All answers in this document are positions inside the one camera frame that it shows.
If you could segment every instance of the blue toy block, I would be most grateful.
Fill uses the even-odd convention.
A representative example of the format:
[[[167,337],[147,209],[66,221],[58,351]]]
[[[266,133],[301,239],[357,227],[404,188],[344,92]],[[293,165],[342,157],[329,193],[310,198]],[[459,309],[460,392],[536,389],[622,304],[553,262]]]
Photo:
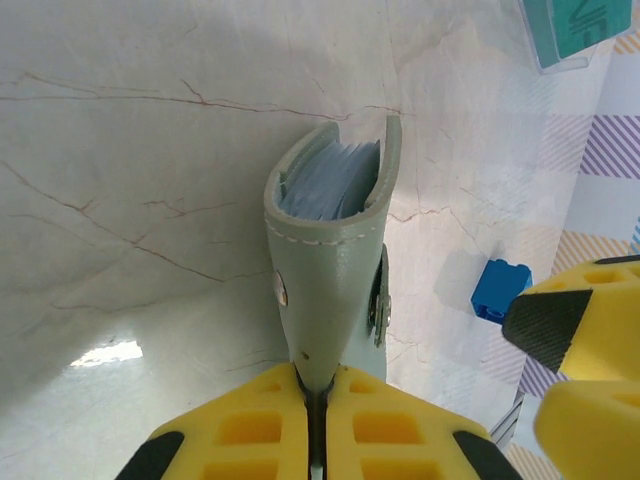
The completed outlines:
[[[478,317],[502,325],[511,302],[531,285],[531,269],[526,265],[489,260],[471,296],[473,310]]]

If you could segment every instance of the white marble wall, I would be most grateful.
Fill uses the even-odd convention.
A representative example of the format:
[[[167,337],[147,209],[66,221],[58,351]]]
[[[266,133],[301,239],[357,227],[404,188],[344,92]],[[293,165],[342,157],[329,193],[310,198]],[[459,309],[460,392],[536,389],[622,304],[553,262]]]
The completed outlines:
[[[390,381],[497,420],[512,390],[477,374],[468,298],[493,254],[548,273],[575,175],[540,142],[593,113],[608,62],[541,78],[527,48],[515,0],[0,1],[6,478],[112,478],[286,358],[262,189],[327,119],[359,141],[402,118]]]

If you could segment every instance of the purple striped fabric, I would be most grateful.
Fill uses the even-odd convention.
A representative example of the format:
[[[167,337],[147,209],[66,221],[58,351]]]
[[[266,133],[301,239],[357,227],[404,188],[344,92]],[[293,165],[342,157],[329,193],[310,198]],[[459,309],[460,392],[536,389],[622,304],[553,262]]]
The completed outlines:
[[[551,115],[540,141],[540,166],[549,171],[577,173],[592,119],[587,115]]]
[[[501,329],[492,332],[480,359],[480,370],[508,385],[518,385],[527,355],[507,342]]]
[[[640,180],[640,116],[596,115],[580,171]]]
[[[552,373],[533,358],[528,357],[524,364],[524,370],[522,371],[522,378],[520,379],[518,388],[525,393],[542,398],[551,385],[567,380],[569,380],[569,377],[566,375],[562,373]]]

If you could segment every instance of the light green leather wallet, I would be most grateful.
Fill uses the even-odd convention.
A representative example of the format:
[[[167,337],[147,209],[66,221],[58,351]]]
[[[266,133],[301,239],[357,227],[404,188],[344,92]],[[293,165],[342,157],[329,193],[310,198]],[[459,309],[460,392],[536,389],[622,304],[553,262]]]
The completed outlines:
[[[398,176],[400,119],[387,118],[383,161],[361,213],[313,221],[292,217],[279,206],[296,172],[339,136],[338,124],[327,122],[303,137],[271,172],[264,193],[290,357],[306,388],[316,393],[327,388],[339,363],[386,376],[384,332],[391,303],[383,237]]]

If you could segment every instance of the yellow gripper pad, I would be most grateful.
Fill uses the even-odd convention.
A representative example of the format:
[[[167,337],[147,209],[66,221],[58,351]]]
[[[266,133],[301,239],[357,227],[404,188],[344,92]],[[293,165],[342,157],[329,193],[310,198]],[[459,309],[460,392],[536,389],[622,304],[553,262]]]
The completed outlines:
[[[567,480],[639,479],[640,382],[557,383],[535,433]]]
[[[326,424],[328,480],[520,480],[486,430],[350,367]],[[308,480],[295,367],[282,364],[156,430],[117,480]]]
[[[583,263],[529,288],[502,333],[574,380],[640,381],[640,255]]]

